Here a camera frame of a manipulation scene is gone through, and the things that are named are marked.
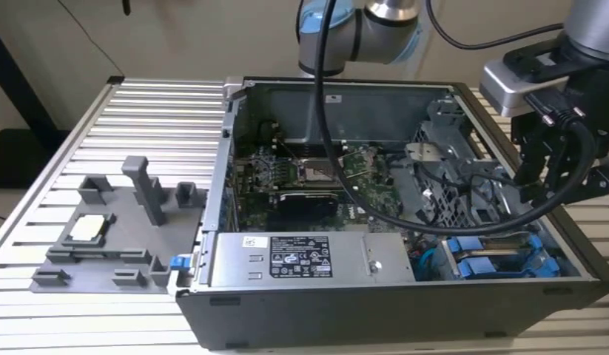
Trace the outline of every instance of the metal table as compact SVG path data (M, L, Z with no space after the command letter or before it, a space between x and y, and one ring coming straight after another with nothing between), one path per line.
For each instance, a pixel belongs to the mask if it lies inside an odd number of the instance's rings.
M208 353L169 295L33 294L30 277L81 201L83 177L131 184L127 155L150 159L162 185L208 189L222 124L222 82L109 84L0 229L0 350L7 354ZM509 122L495 116L501 128ZM568 207L609 260L609 196ZM609 354L609 295L562 311L516 339L274 349L276 354Z

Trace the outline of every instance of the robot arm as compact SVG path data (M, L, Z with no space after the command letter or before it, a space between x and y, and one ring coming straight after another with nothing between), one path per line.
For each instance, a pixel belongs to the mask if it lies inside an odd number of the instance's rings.
M302 7L300 67L313 76L316 46L320 37L325 0ZM411 57L419 43L420 1L368 0L364 9L355 9L353 0L337 1L328 38L325 76L342 73L348 61L391 64Z
M564 203L609 194L609 0L574 0L566 32L505 54L484 68L481 92L497 112L512 117L513 143L522 147L522 199L562 188L574 172L579 150L567 134L582 120L596 139L599 163Z

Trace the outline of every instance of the sticker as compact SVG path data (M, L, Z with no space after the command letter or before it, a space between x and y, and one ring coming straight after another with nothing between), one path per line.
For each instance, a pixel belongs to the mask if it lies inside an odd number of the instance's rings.
M326 103L328 104L341 104L342 96L341 95L326 95Z
M268 244L268 237L253 237L252 235L244 237L244 248L266 248Z
M328 237L272 237L274 278L333 277Z

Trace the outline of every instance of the power supply label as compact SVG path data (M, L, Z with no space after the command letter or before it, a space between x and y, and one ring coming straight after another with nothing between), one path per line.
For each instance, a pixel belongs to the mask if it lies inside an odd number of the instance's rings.
M270 247L273 277L333 277L328 237L272 237Z

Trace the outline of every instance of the green circuit board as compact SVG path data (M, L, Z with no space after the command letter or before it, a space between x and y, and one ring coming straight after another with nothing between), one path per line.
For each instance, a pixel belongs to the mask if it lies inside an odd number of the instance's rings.
M377 148L348 146L340 163L371 205L399 216L404 207ZM325 158L281 158L261 149L237 161L237 182L241 231L400 231L353 204ZM297 197L296 205L302 205L294 212L290 206L289 213L288 197ZM333 205L328 213L326 206L309 205L313 197ZM325 211L320 216L298 218L320 209Z

